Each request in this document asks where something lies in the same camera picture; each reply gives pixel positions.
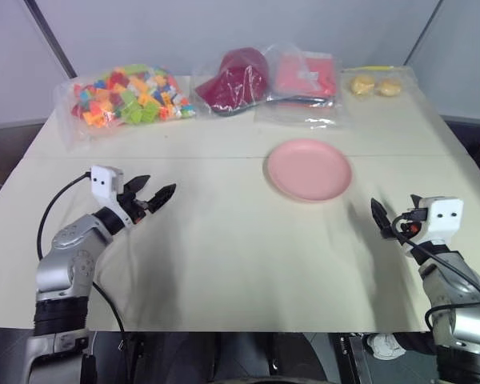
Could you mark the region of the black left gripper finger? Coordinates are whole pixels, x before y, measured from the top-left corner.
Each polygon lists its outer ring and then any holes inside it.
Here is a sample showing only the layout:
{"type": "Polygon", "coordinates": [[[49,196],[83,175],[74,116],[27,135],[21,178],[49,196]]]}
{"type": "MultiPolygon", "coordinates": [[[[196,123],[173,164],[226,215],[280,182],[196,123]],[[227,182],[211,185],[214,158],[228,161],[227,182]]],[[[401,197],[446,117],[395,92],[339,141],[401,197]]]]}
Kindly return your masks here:
{"type": "Polygon", "coordinates": [[[151,213],[155,213],[161,209],[169,200],[171,200],[177,185],[175,183],[164,186],[147,202],[147,209],[151,213]]]}
{"type": "Polygon", "coordinates": [[[124,194],[136,195],[149,181],[149,175],[140,175],[132,178],[124,185],[124,194]]]}

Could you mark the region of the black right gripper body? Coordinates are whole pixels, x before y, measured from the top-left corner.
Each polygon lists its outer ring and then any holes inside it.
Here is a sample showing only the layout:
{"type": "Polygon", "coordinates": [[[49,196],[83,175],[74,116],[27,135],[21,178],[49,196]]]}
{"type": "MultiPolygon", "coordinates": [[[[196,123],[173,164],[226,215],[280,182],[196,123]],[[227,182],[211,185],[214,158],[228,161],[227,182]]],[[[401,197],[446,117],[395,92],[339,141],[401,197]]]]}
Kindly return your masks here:
{"type": "Polygon", "coordinates": [[[405,244],[421,230],[425,220],[426,208],[414,208],[397,216],[390,228],[399,243],[405,244]]]}

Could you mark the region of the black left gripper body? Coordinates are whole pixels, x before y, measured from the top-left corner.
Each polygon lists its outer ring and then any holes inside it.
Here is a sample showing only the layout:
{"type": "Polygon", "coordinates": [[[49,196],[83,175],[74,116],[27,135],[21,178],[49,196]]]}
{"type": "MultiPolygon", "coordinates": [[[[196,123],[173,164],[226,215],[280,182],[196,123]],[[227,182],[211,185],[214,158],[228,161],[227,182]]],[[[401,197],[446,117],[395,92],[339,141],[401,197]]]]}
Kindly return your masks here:
{"type": "Polygon", "coordinates": [[[137,199],[134,192],[123,192],[118,195],[118,204],[123,212],[123,223],[126,228],[138,224],[149,210],[149,205],[146,201],[137,199]]]}

